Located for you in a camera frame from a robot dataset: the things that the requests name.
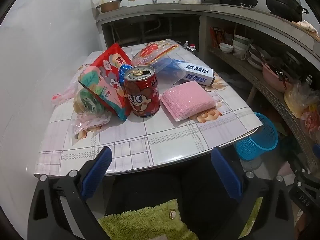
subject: green fluffy cloth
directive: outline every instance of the green fluffy cloth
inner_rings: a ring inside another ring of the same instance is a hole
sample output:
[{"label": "green fluffy cloth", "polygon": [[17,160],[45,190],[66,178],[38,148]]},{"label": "green fluffy cloth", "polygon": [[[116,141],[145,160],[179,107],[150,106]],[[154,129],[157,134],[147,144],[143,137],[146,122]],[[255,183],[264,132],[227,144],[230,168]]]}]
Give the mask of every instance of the green fluffy cloth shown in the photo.
[{"label": "green fluffy cloth", "polygon": [[[169,217],[172,209],[176,211],[175,219]],[[99,223],[112,240],[148,240],[162,235],[168,240],[198,240],[181,221],[176,199],[154,208],[108,215]]]}]

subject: black fabric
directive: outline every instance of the black fabric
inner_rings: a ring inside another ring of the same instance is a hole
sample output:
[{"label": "black fabric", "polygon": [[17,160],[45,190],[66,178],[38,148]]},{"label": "black fabric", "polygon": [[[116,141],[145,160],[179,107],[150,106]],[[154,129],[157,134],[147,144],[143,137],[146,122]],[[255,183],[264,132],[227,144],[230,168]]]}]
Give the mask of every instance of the black fabric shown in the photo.
[{"label": "black fabric", "polygon": [[181,220],[199,239],[212,239],[232,215],[230,199],[210,154],[151,171],[116,176],[106,215],[154,207],[176,198]]}]

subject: metal screw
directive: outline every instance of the metal screw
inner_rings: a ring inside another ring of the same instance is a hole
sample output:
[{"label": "metal screw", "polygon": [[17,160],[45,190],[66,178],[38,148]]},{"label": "metal screw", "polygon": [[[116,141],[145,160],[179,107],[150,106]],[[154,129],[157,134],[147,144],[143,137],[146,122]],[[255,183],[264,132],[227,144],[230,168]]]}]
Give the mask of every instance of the metal screw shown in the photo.
[{"label": "metal screw", "polygon": [[254,177],[254,173],[252,171],[247,171],[245,174],[249,179],[252,179]]},{"label": "metal screw", "polygon": [[70,177],[75,177],[77,174],[78,174],[78,171],[76,171],[76,170],[72,170],[69,172]]},{"label": "metal screw", "polygon": [[283,181],[283,177],[281,175],[277,175],[276,176],[277,181],[281,182]]},{"label": "metal screw", "polygon": [[47,176],[46,175],[41,175],[41,177],[40,177],[40,180],[41,181],[45,181],[47,179]]}]

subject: blue trash basket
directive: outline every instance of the blue trash basket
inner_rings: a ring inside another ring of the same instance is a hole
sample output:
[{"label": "blue trash basket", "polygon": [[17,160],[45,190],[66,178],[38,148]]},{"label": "blue trash basket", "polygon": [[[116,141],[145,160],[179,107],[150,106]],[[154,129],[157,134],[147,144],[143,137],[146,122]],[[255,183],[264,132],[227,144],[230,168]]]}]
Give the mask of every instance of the blue trash basket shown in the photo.
[{"label": "blue trash basket", "polygon": [[273,123],[263,114],[255,113],[263,123],[263,129],[235,145],[238,155],[251,161],[266,151],[273,150],[278,144],[278,133]]}]

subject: red beverage can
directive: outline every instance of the red beverage can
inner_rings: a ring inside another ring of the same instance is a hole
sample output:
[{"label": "red beverage can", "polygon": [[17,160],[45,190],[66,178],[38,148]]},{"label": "red beverage can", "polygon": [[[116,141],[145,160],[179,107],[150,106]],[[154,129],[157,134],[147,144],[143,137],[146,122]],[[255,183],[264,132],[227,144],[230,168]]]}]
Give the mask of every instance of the red beverage can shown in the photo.
[{"label": "red beverage can", "polygon": [[160,108],[159,88],[153,67],[137,66],[124,73],[124,89],[136,116],[148,117]]}]

